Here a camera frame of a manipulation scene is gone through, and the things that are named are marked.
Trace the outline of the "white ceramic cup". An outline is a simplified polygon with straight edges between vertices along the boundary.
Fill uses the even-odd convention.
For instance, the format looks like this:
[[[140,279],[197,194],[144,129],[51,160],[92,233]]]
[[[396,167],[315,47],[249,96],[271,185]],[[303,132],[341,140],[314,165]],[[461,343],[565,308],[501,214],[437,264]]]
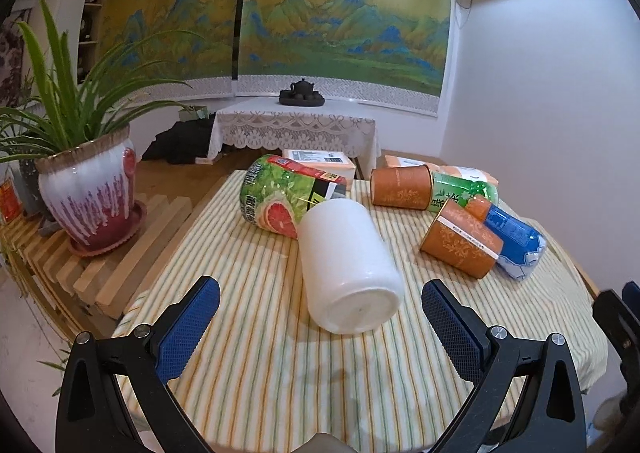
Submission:
[[[336,335],[377,329],[398,311],[405,283],[369,211],[348,198],[311,208],[298,230],[308,312]]]

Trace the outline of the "orange paper cup near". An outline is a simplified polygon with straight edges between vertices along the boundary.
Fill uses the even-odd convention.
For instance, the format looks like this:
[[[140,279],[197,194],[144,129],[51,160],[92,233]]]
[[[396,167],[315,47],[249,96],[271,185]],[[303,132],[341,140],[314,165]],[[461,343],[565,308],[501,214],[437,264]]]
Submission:
[[[420,251],[473,279],[486,277],[496,264],[503,240],[452,199],[436,214]]]

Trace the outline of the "wooden slatted bench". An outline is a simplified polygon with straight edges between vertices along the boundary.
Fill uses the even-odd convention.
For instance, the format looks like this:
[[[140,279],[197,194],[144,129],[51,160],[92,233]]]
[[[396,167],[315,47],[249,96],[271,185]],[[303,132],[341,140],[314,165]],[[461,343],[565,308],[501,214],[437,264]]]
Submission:
[[[63,231],[40,236],[37,218],[20,216],[2,226],[1,251],[12,277],[66,338],[82,331],[111,336],[134,295],[163,269],[168,246],[178,242],[191,220],[190,198],[140,194],[137,200],[146,209],[141,228],[100,257],[74,255]]]

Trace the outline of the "striped tablecloth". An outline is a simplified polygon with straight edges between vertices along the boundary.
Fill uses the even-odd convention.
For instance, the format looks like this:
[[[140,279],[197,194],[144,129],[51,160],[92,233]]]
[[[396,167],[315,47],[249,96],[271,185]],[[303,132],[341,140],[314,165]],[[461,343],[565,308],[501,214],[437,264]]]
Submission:
[[[525,281],[493,269],[481,280],[420,251],[428,211],[373,208],[372,219],[405,282],[398,312],[375,331],[325,332],[311,321],[293,239],[247,223],[242,172],[208,202],[168,265],[122,318],[126,335],[152,323],[202,275],[220,305],[182,375],[170,385],[217,451],[288,452],[329,433],[360,452],[428,447],[471,391],[458,376],[421,303],[423,285],[443,281],[460,303],[513,336],[562,334],[580,387],[605,372],[608,345],[573,262],[550,242]]]

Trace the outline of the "red white ceramic flowerpot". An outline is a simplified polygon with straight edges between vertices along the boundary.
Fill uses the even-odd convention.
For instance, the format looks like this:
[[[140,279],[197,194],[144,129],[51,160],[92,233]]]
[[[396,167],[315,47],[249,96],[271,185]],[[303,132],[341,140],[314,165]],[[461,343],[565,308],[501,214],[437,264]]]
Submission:
[[[136,165],[128,126],[36,161],[43,202],[73,254],[104,255],[141,228],[146,208],[134,197]]]

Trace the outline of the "dark flowerpot behind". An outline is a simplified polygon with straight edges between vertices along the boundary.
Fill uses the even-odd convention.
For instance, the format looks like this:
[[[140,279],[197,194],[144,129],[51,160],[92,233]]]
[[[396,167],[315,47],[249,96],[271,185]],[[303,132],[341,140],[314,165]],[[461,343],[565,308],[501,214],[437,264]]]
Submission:
[[[11,162],[10,168],[13,178],[17,182],[17,193],[23,204],[23,211],[27,216],[41,216],[53,222],[54,218],[43,202],[39,190],[39,173],[33,160],[20,159]]]

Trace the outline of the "green grapefruit drink carton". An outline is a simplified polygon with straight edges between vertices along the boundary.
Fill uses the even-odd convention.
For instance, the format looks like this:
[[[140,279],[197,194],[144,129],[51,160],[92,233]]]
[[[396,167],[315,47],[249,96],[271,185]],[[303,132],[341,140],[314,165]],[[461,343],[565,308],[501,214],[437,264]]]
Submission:
[[[305,214],[320,202],[344,198],[344,176],[299,164],[278,155],[264,155],[246,170],[240,190],[243,218],[256,227],[297,239]]]

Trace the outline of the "black bag on floor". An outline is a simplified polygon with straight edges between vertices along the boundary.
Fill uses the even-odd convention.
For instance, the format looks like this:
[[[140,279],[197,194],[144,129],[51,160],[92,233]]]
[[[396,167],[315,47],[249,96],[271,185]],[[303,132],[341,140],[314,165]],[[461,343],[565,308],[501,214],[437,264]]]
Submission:
[[[175,122],[170,129],[155,137],[142,155],[142,160],[193,165],[198,158],[208,155],[213,124],[209,118]]]

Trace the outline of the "green spider plant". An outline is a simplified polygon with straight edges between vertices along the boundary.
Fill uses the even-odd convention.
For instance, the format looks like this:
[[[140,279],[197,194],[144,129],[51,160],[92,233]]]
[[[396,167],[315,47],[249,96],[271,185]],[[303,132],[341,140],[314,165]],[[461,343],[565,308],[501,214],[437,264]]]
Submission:
[[[14,134],[3,132],[1,135],[3,164],[53,157],[124,129],[131,121],[153,110],[186,108],[186,104],[171,98],[146,102],[134,98],[139,92],[164,84],[187,85],[177,78],[145,75],[145,69],[165,65],[165,60],[142,62],[126,75],[121,74],[118,68],[128,56],[159,38],[187,36],[201,39],[199,34],[176,29],[157,32],[134,42],[115,44],[93,65],[85,80],[78,82],[70,60],[68,35],[58,30],[47,1],[39,1],[49,52],[43,52],[28,23],[19,20],[16,26],[22,33],[32,63],[32,80],[36,89],[27,103],[41,106],[43,112],[35,114],[28,107],[2,107],[1,129],[12,127],[18,130]]]

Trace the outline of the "orange white box left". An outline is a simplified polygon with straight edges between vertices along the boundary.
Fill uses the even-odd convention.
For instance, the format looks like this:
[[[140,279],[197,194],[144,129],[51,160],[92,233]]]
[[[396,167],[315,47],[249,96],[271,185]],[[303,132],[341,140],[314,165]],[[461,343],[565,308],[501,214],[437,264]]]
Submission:
[[[304,166],[355,179],[356,166],[343,152],[332,150],[282,150],[282,156]]]

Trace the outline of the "lace covered side table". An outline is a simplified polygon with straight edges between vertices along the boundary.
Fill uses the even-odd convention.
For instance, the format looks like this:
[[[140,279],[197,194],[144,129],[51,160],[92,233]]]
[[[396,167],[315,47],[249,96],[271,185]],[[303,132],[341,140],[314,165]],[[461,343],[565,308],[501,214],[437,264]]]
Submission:
[[[209,159],[225,145],[253,150],[337,150],[370,176],[381,156],[378,127],[363,106],[329,100],[319,107],[285,106],[275,98],[249,98],[218,109]]]

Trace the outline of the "black teapot set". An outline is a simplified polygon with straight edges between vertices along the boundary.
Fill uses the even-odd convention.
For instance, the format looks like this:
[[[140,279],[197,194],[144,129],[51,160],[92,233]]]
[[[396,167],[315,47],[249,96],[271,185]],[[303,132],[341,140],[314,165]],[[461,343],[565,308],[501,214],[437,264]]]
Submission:
[[[292,82],[288,89],[279,93],[279,103],[286,106],[322,106],[326,100],[323,95],[314,89],[314,84],[305,78]]]

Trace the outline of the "landscape painting right panel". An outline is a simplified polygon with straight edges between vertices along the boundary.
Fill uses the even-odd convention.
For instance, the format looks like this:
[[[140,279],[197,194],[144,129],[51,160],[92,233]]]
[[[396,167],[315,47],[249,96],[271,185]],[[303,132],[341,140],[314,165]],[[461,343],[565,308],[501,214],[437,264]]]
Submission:
[[[304,78],[325,98],[435,117],[451,0],[243,0],[238,90]]]

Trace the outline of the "landscape painting panel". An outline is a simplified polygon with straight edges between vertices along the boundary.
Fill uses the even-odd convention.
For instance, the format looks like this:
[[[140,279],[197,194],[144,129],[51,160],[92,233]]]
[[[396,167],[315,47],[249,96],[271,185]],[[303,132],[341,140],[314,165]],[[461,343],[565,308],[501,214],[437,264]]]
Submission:
[[[229,78],[238,0],[105,0],[99,54],[119,43],[143,46],[117,75],[140,65],[142,75],[190,80]]]
[[[243,0],[238,90],[304,78],[325,98],[435,117],[451,0]]]

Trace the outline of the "landscape painting left panel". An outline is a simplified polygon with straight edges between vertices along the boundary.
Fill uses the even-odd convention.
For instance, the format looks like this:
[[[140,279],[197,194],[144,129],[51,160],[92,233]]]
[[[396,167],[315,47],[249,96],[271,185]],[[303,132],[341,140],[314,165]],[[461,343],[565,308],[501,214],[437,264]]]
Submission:
[[[142,75],[190,80],[229,78],[238,0],[105,0],[99,54],[119,43],[143,46],[117,75],[140,65]]]

